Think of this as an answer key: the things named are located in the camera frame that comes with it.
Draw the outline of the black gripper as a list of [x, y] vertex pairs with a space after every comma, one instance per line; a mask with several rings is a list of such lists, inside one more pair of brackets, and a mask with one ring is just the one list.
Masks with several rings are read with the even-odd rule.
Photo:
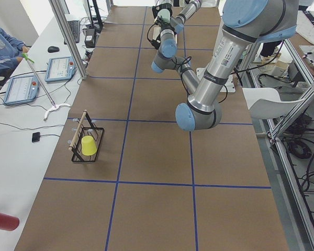
[[160, 24], [161, 31], [163, 30], [173, 30], [173, 27], [168, 22], [163, 22], [162, 17], [157, 16], [156, 17], [156, 24]]
[[164, 9], [164, 4], [159, 4], [156, 6], [152, 7], [152, 13], [153, 13], [153, 17], [157, 18], [157, 17], [162, 17], [162, 13], [163, 13], [163, 9]]

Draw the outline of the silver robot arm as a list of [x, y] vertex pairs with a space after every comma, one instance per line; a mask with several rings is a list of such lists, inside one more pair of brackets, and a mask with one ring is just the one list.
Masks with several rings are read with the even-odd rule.
[[153, 15], [160, 26], [160, 46], [151, 68], [157, 73], [175, 70], [189, 95], [177, 106], [175, 118], [185, 131], [210, 129], [221, 120], [216, 100], [245, 48], [256, 42], [273, 42], [292, 37], [296, 32], [298, 1], [226, 1], [220, 28], [222, 38], [202, 78], [198, 78], [185, 58], [176, 56], [175, 34], [201, 8], [201, 1], [189, 1], [172, 16], [173, 1], [156, 1]]
[[179, 7], [180, 1], [155, 1], [152, 7], [155, 24], [161, 27], [161, 30], [171, 30], [174, 33], [180, 33], [184, 29], [185, 23], [202, 7], [216, 7], [219, 1], [184, 1], [185, 6], [179, 14], [173, 16], [173, 7]]

